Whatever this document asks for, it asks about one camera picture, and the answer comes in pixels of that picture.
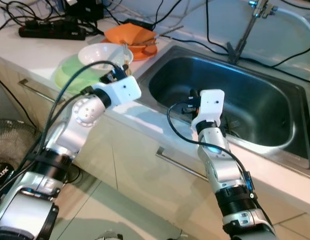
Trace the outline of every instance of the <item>orange plate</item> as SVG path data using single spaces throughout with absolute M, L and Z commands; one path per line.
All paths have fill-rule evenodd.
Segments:
M 155 32 L 131 23 L 113 27 L 104 34 L 113 44 L 122 44 L 122 41 L 125 41 L 128 45 L 144 42 L 156 36 Z
M 105 38 L 101 42 L 102 43 L 110 43 L 111 41 L 108 40 L 107 38 Z M 133 62 L 142 61 L 145 59 L 150 59 L 157 54 L 157 51 L 158 51 L 158 49 L 157 49 L 156 45 L 150 45 L 150 46 L 145 47 L 145 49 L 143 49 L 140 52 L 133 52 L 133 56 L 134 56 Z

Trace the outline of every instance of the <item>drawer handle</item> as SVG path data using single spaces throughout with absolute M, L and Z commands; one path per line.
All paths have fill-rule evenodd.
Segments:
M 52 103 L 55 102 L 55 100 L 54 100 L 53 98 L 51 98 L 51 97 L 45 95 L 44 93 L 41 93 L 41 92 L 35 90 L 34 88 L 32 88 L 32 87 L 30 87 L 30 86 L 27 86 L 26 84 L 27 84 L 28 82 L 29 82 L 29 81 L 28 81 L 27 79 L 23 79 L 23 80 L 21 80 L 21 81 L 18 82 L 18 85 L 20 85 L 21 87 L 23 87 L 23 88 L 25 88 L 25 89 L 31 91 L 32 93 L 34 93 L 34 94 L 36 94 L 36 95 L 38 95 L 38 96 L 40 96 L 40 97 L 42 97 L 42 98 L 44 98 L 44 99 L 46 99 L 46 100 L 52 102 Z M 63 103 L 63 102 L 65 102 L 65 99 L 64 99 L 64 98 L 62 98 L 62 99 L 57 103 L 57 105 L 60 105 L 60 104 Z
M 163 155 L 164 150 L 165 149 L 162 146 L 160 146 L 158 148 L 157 152 L 156 152 L 156 156 L 161 158 L 161 159 L 163 159 L 163 160 L 165 160 L 166 162 L 169 162 L 170 164 L 175 165 L 176 167 L 179 167 L 179 168 L 185 170 L 186 172 L 188 172 L 190 174 L 193 174 L 194 176 L 196 176 L 196 177 L 198 177 L 200 179 L 203 179 L 206 182 L 209 181 L 206 176 L 204 176 L 204 175 L 198 173 L 197 171 L 194 171 L 194 170 L 190 169 L 189 167 L 187 167 L 187 166 L 185 166 L 185 165 L 183 165 L 183 164 L 181 164 L 181 163 L 179 163 L 179 162 L 177 162 L 177 161 L 175 161 L 175 160 L 173 160 L 173 159 Z

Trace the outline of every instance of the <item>kitchen counter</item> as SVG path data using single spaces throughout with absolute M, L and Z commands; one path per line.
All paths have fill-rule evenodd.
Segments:
M 108 20 L 103 20 L 98 25 L 103 31 L 113 26 L 114 24 Z M 160 58 L 168 48 L 177 44 L 166 38 L 159 39 L 158 42 L 158 54 L 154 58 L 131 64 L 130 68 L 136 78 Z M 20 38 L 16 27 L 7 27 L 0 32 L 0 63 L 58 91 L 54 83 L 54 75 L 57 67 L 63 60 L 71 55 L 77 54 L 87 44 L 87 41 Z M 216 55 L 209 51 L 207 51 L 207 55 L 220 59 L 220 57 L 216 57 Z M 241 66 L 247 67 L 248 65 L 241 63 Z M 260 66 L 249 66 L 255 71 L 267 73 L 274 77 L 287 79 L 295 84 L 302 85 L 305 88 L 306 94 L 309 96 L 308 103 L 310 111 L 310 84 L 275 70 L 265 69 Z M 105 114 L 118 122 L 157 139 L 163 144 L 175 146 L 181 152 L 192 157 L 190 161 L 193 162 L 189 163 L 189 166 L 193 164 L 195 169 L 198 168 L 199 163 L 195 162 L 199 161 L 196 160 L 196 145 L 179 139 L 170 129 L 165 115 L 137 102 L 118 106 L 113 110 L 106 111 Z M 173 122 L 178 129 L 182 128 L 184 133 L 191 134 L 196 139 L 189 125 L 178 120 L 174 120 Z M 250 171 L 257 188 L 263 188 L 271 194 L 281 196 L 297 208 L 310 213 L 309 177 L 298 174 L 293 170 L 280 166 L 234 144 L 230 144 L 230 148 L 242 161 L 246 169 Z

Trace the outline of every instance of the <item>stainless steel sink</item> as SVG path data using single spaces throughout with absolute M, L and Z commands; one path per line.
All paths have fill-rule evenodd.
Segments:
M 174 46 L 139 79 L 139 102 L 161 113 L 191 89 L 225 92 L 229 141 L 291 168 L 310 169 L 310 114 L 304 89 L 290 82 Z M 174 117 L 190 122 L 181 115 Z

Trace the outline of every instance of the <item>silver robot arm segment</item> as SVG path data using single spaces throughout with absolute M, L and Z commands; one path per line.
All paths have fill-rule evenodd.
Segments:
M 219 89 L 200 92 L 197 116 L 191 127 L 198 141 L 230 152 L 229 143 L 219 128 L 224 92 Z M 223 215 L 223 229 L 232 240 L 278 240 L 274 228 L 262 209 L 256 206 L 257 196 L 249 172 L 226 151 L 199 145 L 197 153 L 205 165 L 206 175 Z
M 65 117 L 50 128 L 45 149 L 30 171 L 15 181 L 0 202 L 1 240 L 48 240 L 59 208 L 53 202 L 74 158 L 108 108 L 141 96 L 133 76 L 92 86 L 93 94 L 75 99 Z

